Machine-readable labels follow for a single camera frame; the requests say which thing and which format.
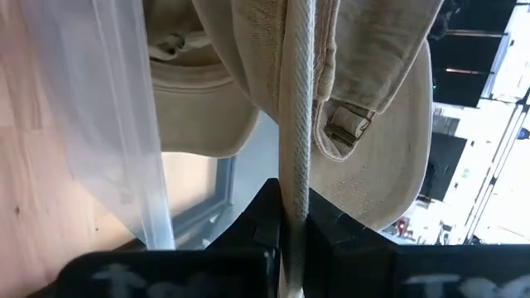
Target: beige cap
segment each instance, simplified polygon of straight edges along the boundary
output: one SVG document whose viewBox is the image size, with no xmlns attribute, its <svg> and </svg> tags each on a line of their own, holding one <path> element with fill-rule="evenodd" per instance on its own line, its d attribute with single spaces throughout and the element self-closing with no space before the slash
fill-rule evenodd
<svg viewBox="0 0 530 298">
<path fill-rule="evenodd" d="M 235 155 L 258 119 L 213 50 L 191 1 L 145 0 L 163 151 Z"/>
<path fill-rule="evenodd" d="M 441 2 L 317 1 L 311 187 L 373 229 L 421 188 L 432 101 L 425 39 Z M 230 74 L 281 123 L 287 1 L 193 3 Z"/>
</svg>

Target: wooden floor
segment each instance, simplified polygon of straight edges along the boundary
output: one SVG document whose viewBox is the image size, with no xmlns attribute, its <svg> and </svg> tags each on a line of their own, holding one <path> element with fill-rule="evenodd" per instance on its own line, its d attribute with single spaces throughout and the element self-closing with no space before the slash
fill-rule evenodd
<svg viewBox="0 0 530 298">
<path fill-rule="evenodd" d="M 0 297 L 26 296 L 73 257 L 133 238 L 70 173 L 35 64 L 17 1 L 0 0 Z M 173 214 L 213 192 L 215 160 L 163 160 Z"/>
</svg>

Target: cap brim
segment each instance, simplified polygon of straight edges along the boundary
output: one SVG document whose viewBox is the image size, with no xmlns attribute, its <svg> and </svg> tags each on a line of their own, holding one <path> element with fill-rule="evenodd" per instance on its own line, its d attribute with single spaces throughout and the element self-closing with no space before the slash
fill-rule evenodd
<svg viewBox="0 0 530 298">
<path fill-rule="evenodd" d="M 222 64 L 184 67 L 152 62 L 163 151 L 235 155 L 258 119 Z"/>
<path fill-rule="evenodd" d="M 394 100 L 346 161 L 332 161 L 312 149 L 311 187 L 368 227 L 387 227 L 422 186 L 431 144 L 431 103 L 431 57 L 425 41 Z"/>
</svg>

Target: hat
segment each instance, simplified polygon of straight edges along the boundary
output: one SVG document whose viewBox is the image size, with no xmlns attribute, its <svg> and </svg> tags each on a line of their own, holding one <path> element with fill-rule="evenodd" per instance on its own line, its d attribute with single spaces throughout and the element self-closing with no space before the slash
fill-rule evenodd
<svg viewBox="0 0 530 298">
<path fill-rule="evenodd" d="M 143 4 L 161 149 L 233 156 L 259 109 L 221 63 L 191 1 Z"/>
<path fill-rule="evenodd" d="M 441 2 L 316 2 L 311 187 L 372 229 L 401 216 L 422 185 L 432 101 L 426 34 Z M 193 3 L 230 74 L 282 130 L 287 1 Z"/>
</svg>

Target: rope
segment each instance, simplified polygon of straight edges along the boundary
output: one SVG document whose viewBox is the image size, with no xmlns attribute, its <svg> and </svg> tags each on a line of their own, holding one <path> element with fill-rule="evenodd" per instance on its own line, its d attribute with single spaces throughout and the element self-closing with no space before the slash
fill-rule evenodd
<svg viewBox="0 0 530 298">
<path fill-rule="evenodd" d="M 315 0 L 288 2 L 279 94 L 279 179 L 287 221 L 287 241 L 282 243 L 287 293 L 281 296 L 288 298 L 303 296 L 315 14 Z"/>
</svg>

